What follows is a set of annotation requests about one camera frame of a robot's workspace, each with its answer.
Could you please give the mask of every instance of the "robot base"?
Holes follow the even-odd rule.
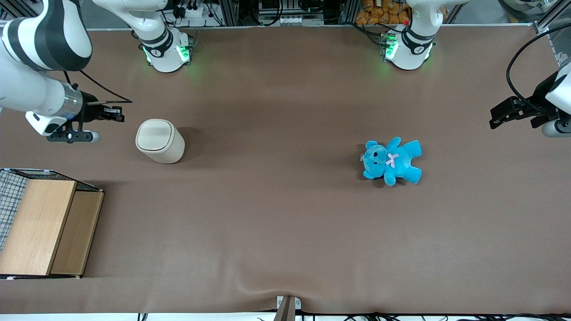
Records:
[[[149,66],[155,67],[161,73],[177,71],[183,65],[190,65],[194,39],[177,28],[168,28],[172,32],[173,42],[164,56],[155,57],[145,51]]]
[[[401,33],[391,30],[387,34],[387,44],[389,46],[381,48],[385,61],[391,62],[397,68],[403,70],[414,70],[422,66],[423,62],[428,59],[432,45],[430,45],[426,50],[424,50],[423,47],[420,47],[423,52],[420,54],[413,54],[411,50],[404,45]]]

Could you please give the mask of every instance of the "wooden panel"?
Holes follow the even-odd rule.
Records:
[[[0,274],[47,275],[76,182],[30,180],[0,253]]]
[[[62,238],[55,254],[52,274],[82,275],[97,225],[103,192],[75,192]]]

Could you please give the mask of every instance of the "teddy bear leg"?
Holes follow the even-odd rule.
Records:
[[[420,170],[420,168],[417,167],[410,167],[409,169],[407,169],[407,171],[404,173],[403,178],[408,181],[411,182],[413,184],[416,184],[419,182],[420,180],[420,176],[423,174],[423,171]]]

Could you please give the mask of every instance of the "pink bow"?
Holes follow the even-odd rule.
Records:
[[[391,165],[392,168],[395,168],[395,158],[399,157],[398,154],[391,154],[389,153],[387,156],[389,156],[389,160],[387,161],[387,165]]]

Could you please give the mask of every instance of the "trash can lid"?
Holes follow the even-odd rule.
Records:
[[[169,145],[174,138],[172,124],[164,119],[149,119],[137,131],[137,146],[148,151],[158,151]]]

